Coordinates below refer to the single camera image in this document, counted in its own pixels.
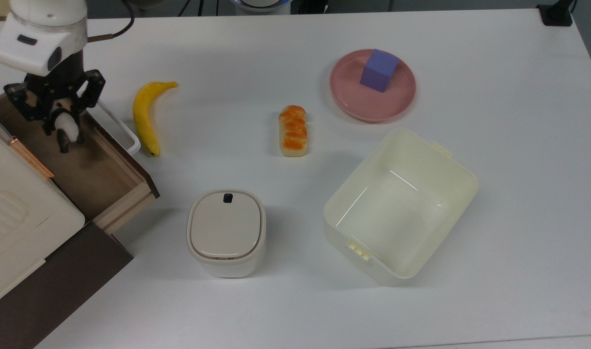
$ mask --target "wooden drawer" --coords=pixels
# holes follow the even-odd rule
[[[149,174],[87,112],[81,115],[84,143],[62,154],[56,136],[40,122],[27,122],[0,95],[0,124],[50,172],[53,182],[88,221],[112,234],[160,196]]]

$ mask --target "cable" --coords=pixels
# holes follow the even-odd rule
[[[179,14],[177,15],[177,17],[181,17],[181,15],[183,14],[183,11],[185,11],[185,8],[187,7],[187,5],[190,3],[190,0],[187,0],[183,6],[183,8],[181,9],[181,11],[179,12]]]
[[[125,26],[125,28],[121,29],[120,31],[117,31],[114,34],[103,34],[103,35],[96,35],[93,37],[89,37],[88,42],[111,40],[112,38],[120,37],[126,31],[129,31],[131,26],[133,26],[133,24],[134,24],[134,20],[135,20],[136,16],[134,16],[134,11],[131,9],[131,6],[129,5],[129,2],[127,2],[127,0],[121,0],[121,2],[123,3],[123,5],[125,5],[125,8],[129,12],[129,23],[127,23],[127,26]]]
[[[127,11],[129,12],[129,23],[127,23],[127,26],[125,26],[125,28],[123,28],[120,31],[112,34],[112,37],[120,37],[126,31],[129,31],[129,29],[131,28],[131,26],[134,25],[134,20],[135,20],[134,11],[131,9],[131,6],[129,5],[129,2],[127,2],[127,0],[121,0],[121,2],[123,3],[123,5],[125,5],[125,8],[127,8]]]
[[[200,0],[200,5],[198,5],[198,17],[203,15],[203,4],[205,4],[205,0]]]

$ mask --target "yellow banana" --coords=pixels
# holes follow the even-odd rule
[[[159,97],[167,89],[177,87],[177,82],[149,82],[143,86],[134,98],[134,123],[136,124],[136,130],[138,130],[138,136],[140,141],[149,150],[151,155],[160,155],[160,143],[158,137],[155,135],[155,130],[151,125],[151,117],[149,110],[153,101]]]

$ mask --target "toy bread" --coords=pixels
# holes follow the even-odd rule
[[[280,151],[286,157],[301,157],[308,150],[306,111],[302,107],[288,106],[278,117],[280,124]]]

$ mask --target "plastic container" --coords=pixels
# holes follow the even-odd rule
[[[413,132],[390,132],[324,208],[329,243],[382,285],[422,268],[477,193],[452,154]]]
[[[205,192],[192,205],[187,221],[192,256],[222,278],[253,272],[265,251],[265,235],[265,208],[244,190]]]

